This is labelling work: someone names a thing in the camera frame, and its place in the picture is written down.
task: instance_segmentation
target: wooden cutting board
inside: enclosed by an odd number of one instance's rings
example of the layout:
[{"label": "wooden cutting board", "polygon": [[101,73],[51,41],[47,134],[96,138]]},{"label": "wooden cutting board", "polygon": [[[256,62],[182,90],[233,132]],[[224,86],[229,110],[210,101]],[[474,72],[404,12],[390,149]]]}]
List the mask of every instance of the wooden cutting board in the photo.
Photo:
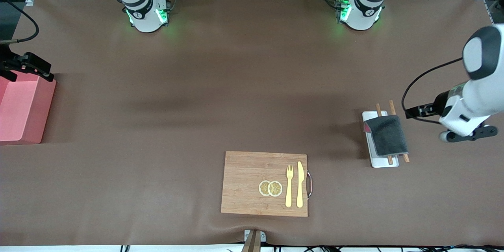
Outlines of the wooden cutting board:
[{"label": "wooden cutting board", "polygon": [[[303,207],[296,206],[297,162],[303,165],[305,179],[302,183]],[[287,193],[287,166],[294,168],[292,178],[292,207],[285,207]],[[306,155],[226,152],[224,181],[222,184],[221,213],[263,215],[263,216],[308,216],[308,195],[306,193]],[[263,180],[276,180],[283,190],[278,197],[262,196],[259,184]]]}]

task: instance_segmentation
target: brown table cover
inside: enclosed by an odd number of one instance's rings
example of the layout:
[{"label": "brown table cover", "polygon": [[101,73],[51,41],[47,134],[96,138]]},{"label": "brown table cover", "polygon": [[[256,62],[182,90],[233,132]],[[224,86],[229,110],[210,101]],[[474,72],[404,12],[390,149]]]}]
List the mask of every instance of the brown table cover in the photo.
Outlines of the brown table cover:
[{"label": "brown table cover", "polygon": [[[370,167],[361,112],[461,56],[482,1],[386,0],[368,31],[322,0],[178,0],[140,33],[115,0],[35,0],[53,64],[43,143],[0,148],[1,245],[504,245],[504,135],[444,144],[406,121],[410,164]],[[16,36],[33,32],[21,18]],[[467,79],[460,63],[408,107]],[[490,124],[504,126],[504,115]],[[220,213],[224,152],[308,154],[308,218]]]}]

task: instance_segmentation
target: gold fork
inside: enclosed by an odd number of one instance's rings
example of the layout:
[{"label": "gold fork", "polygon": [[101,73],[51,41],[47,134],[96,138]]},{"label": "gold fork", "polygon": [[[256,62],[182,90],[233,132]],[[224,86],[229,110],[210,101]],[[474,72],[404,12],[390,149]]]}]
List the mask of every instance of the gold fork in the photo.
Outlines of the gold fork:
[{"label": "gold fork", "polygon": [[287,166],[287,195],[285,196],[285,207],[290,208],[292,206],[292,186],[291,180],[294,177],[294,168],[292,165]]}]

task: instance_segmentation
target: cutting board handle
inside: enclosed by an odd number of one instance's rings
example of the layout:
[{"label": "cutting board handle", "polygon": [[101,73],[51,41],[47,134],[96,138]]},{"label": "cutting board handle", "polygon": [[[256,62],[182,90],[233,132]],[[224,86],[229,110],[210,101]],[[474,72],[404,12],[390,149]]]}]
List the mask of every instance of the cutting board handle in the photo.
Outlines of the cutting board handle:
[{"label": "cutting board handle", "polygon": [[306,199],[310,200],[311,193],[313,193],[313,178],[308,170],[306,170],[306,176],[310,178],[310,193],[308,193],[308,197]]}]

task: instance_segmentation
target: brown tablecloth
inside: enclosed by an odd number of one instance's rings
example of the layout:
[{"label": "brown tablecloth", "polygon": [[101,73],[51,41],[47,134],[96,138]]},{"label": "brown tablecloth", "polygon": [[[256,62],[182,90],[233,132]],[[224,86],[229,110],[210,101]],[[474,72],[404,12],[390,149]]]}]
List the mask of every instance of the brown tablecloth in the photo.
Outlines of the brown tablecloth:
[{"label": "brown tablecloth", "polygon": [[[411,163],[373,169],[360,122],[460,57],[490,24],[484,4],[385,4],[358,32],[322,0],[178,0],[145,34],[115,0],[35,0],[40,35],[11,47],[52,63],[58,85],[43,143],[0,148],[0,244],[232,243],[258,228],[276,245],[504,245],[502,134],[444,144],[441,126],[403,119]],[[32,31],[22,18],[16,35]],[[466,79],[440,69],[406,104]],[[308,218],[221,214],[226,150],[308,154]]]}]

